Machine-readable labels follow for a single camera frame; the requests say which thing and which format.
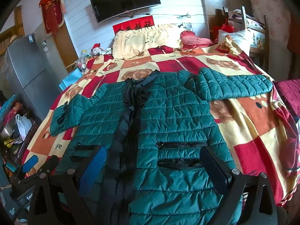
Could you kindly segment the red calligraphy banner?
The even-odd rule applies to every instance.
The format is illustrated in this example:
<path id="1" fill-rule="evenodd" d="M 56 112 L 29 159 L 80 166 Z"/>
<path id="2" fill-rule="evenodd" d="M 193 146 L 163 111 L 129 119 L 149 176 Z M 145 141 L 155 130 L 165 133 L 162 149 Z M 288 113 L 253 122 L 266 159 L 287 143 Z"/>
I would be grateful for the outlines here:
<path id="1" fill-rule="evenodd" d="M 113 26 L 114 34 L 119 31 L 137 30 L 145 27 L 154 26 L 154 20 L 152 15 L 131 19 Z"/>

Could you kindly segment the green quilted puffer jacket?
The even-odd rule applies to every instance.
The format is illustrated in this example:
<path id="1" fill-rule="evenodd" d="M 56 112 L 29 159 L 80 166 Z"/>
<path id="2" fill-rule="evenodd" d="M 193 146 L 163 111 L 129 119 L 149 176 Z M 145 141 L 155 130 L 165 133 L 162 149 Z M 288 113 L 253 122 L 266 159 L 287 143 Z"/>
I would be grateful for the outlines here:
<path id="1" fill-rule="evenodd" d="M 52 136 L 76 128 L 56 173 L 103 146 L 107 159 L 83 197 L 98 224 L 207 224 L 222 197 L 200 163 L 202 146 L 236 166 L 209 104 L 272 87 L 263 75 L 202 68 L 154 71 L 104 84 L 92 97 L 77 94 L 53 113 Z"/>

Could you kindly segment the grey refrigerator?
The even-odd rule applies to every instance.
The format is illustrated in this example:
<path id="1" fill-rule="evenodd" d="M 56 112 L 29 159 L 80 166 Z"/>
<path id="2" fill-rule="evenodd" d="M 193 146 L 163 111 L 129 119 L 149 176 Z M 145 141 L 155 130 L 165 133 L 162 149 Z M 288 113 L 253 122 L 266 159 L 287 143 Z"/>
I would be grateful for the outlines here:
<path id="1" fill-rule="evenodd" d="M 41 123 L 60 91 L 35 36 L 17 37 L 8 46 L 4 57 L 8 63 L 4 75 L 12 92 L 20 96 L 35 121 Z"/>

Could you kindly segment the wooden chair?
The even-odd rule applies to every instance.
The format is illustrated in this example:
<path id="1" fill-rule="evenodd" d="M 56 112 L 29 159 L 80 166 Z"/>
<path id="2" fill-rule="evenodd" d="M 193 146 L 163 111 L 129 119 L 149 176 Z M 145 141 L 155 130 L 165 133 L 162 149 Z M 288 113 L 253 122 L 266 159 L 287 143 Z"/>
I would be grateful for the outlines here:
<path id="1" fill-rule="evenodd" d="M 235 22 L 241 25 L 242 29 L 250 32 L 250 49 L 249 56 L 255 61 L 259 61 L 258 66 L 266 72 L 269 70 L 269 26 L 266 15 L 264 22 L 261 23 L 254 17 L 246 14 L 246 9 L 241 6 L 241 11 L 236 10 L 229 15 L 229 9 L 223 7 L 224 18 L 227 22 Z"/>

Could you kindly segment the pink heart cushion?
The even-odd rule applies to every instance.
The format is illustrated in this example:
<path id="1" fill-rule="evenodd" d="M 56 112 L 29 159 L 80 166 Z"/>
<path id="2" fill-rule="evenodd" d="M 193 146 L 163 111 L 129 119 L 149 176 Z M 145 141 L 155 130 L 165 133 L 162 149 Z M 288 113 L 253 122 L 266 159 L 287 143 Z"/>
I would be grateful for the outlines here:
<path id="1" fill-rule="evenodd" d="M 214 43 L 208 38 L 200 38 L 193 31 L 183 31 L 180 34 L 182 42 L 182 50 L 191 50 L 200 47 L 209 47 Z"/>

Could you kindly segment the red checkered rose blanket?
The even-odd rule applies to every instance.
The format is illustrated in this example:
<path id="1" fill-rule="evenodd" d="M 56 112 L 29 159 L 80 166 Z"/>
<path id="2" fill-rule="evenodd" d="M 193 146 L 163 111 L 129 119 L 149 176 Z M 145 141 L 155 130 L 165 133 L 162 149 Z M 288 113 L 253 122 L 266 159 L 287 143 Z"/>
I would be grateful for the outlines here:
<path id="1" fill-rule="evenodd" d="M 26 148 L 22 162 L 36 155 L 38 163 L 31 169 L 34 174 L 51 155 L 63 156 L 76 129 L 51 137 L 50 123 L 54 110 L 76 94 L 91 97 L 104 83 L 144 78 L 155 70 L 197 73 L 200 68 L 211 68 L 227 76 L 263 74 L 230 36 L 211 47 L 187 51 L 167 46 L 151 48 L 129 60 L 114 59 L 111 55 L 94 57 L 88 61 L 85 74 L 56 98 Z M 278 205 L 291 200 L 299 184 L 299 170 L 290 170 L 293 150 L 288 144 L 297 139 L 297 131 L 278 92 L 215 100 L 211 102 L 211 113 L 237 167 L 246 174 L 266 172 Z"/>

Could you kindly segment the cream frilled pillow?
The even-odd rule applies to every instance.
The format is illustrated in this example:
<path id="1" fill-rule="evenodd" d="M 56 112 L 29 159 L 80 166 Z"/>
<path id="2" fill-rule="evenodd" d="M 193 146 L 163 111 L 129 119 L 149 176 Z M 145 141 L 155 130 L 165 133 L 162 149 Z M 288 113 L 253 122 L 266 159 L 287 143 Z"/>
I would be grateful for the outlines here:
<path id="1" fill-rule="evenodd" d="M 132 59 L 151 48 L 181 48 L 183 31 L 184 28 L 176 24 L 159 24 L 137 30 L 119 31 L 114 37 L 112 56 L 115 59 Z"/>

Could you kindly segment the white pillow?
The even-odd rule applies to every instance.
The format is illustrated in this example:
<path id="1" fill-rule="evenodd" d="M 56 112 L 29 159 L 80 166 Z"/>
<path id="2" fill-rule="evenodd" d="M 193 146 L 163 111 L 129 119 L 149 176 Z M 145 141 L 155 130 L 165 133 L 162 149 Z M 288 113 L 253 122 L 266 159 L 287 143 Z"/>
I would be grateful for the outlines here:
<path id="1" fill-rule="evenodd" d="M 247 29 L 234 33 L 227 33 L 223 30 L 219 30 L 218 43 L 229 46 L 232 45 L 235 54 L 244 52 L 249 56 L 252 41 L 252 34 Z"/>

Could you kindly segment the santa plush toy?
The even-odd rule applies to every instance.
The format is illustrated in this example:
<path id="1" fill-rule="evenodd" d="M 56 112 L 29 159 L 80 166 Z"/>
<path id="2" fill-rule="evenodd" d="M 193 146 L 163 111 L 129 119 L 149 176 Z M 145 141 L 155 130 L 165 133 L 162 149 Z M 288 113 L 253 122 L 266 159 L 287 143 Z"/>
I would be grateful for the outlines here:
<path id="1" fill-rule="evenodd" d="M 103 52 L 103 49 L 101 48 L 101 44 L 100 43 L 95 43 L 93 45 L 93 48 L 91 49 L 91 53 L 93 56 L 98 56 L 101 55 Z"/>

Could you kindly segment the red hanging pennant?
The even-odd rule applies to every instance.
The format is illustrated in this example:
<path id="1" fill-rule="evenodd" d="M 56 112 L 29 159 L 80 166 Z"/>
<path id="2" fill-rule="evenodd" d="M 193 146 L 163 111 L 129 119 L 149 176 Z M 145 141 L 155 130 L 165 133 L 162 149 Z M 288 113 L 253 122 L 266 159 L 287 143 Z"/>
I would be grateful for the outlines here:
<path id="1" fill-rule="evenodd" d="M 55 35 L 64 24 L 61 0 L 40 0 L 44 28 L 47 36 Z"/>

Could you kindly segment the white plastic bag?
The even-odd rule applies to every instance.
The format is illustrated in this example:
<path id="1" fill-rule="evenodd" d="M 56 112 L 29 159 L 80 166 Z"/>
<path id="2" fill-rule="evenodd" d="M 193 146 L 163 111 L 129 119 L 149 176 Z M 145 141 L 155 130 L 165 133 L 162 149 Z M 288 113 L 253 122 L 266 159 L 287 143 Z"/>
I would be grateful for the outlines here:
<path id="1" fill-rule="evenodd" d="M 15 119 L 20 137 L 24 141 L 27 137 L 27 134 L 32 128 L 32 122 L 28 118 L 26 118 L 25 116 L 21 116 L 20 114 L 16 114 Z"/>

